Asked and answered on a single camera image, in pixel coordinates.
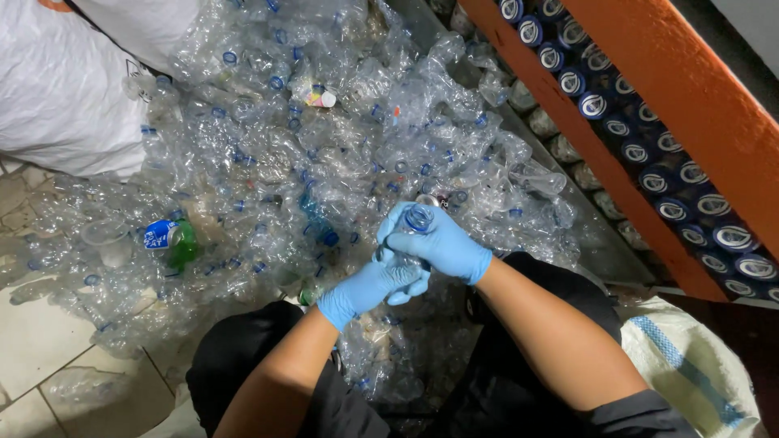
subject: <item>plastic cup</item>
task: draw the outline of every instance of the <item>plastic cup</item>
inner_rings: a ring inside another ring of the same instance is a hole
[[[130,227],[124,222],[106,219],[92,222],[81,229],[81,238],[100,253],[100,260],[107,267],[120,267],[132,258]]]

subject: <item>pile of plastic bottles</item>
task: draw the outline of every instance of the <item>pile of plastic bottles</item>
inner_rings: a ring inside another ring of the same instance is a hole
[[[447,72],[459,61],[485,69],[478,90]],[[423,55],[382,0],[211,0],[170,63],[172,81],[126,84],[152,98],[142,170],[57,177],[31,200],[37,234],[0,245],[0,287],[58,276],[13,304],[48,297],[134,357],[284,295],[312,304],[369,260],[400,200],[440,205],[497,256],[575,267],[565,176],[487,111],[509,94],[488,44],[444,34]],[[347,381],[439,406],[476,334],[456,286],[434,273],[352,321]]]

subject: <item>blue stripe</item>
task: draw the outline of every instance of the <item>blue stripe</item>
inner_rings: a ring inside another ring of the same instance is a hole
[[[667,360],[671,366],[676,368],[680,374],[698,387],[709,403],[717,409],[720,421],[723,424],[732,429],[735,429],[738,426],[741,420],[744,419],[744,413],[739,412],[735,406],[728,403],[728,401],[714,389],[709,377],[687,360],[652,320],[646,316],[636,316],[630,318],[629,321],[636,324],[636,326],[654,342],[655,346],[657,346],[663,356],[665,356],[665,360]]]

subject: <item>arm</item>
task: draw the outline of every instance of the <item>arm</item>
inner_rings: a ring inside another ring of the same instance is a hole
[[[390,234],[399,203],[379,242],[426,259],[444,274],[476,284],[536,375],[573,409],[586,411],[647,389],[620,346],[596,323],[471,240],[445,211],[432,210],[427,235]]]
[[[249,374],[222,417],[222,436],[295,436],[338,334],[349,321],[400,288],[416,295],[429,273],[387,268],[392,252],[326,292]]]
[[[338,333],[313,306],[249,374],[214,437],[295,436]]]
[[[600,326],[501,260],[476,283],[536,375],[577,411],[648,389]]]

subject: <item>blue latex glove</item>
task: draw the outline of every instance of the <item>blue latex glove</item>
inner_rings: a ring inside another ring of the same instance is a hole
[[[433,213],[430,232],[426,235],[392,233],[400,215],[413,202],[398,203],[379,226],[376,238],[396,251],[427,260],[443,274],[459,277],[466,284],[475,284],[487,271],[492,252],[474,242],[454,220],[439,207],[423,205]]]
[[[325,292],[316,301],[319,311],[338,330],[343,330],[352,318],[378,306],[391,292],[404,288],[409,295],[420,295],[428,289],[429,272],[418,267],[388,268],[386,264],[392,257],[392,251],[384,249],[382,262],[374,256],[357,273]]]

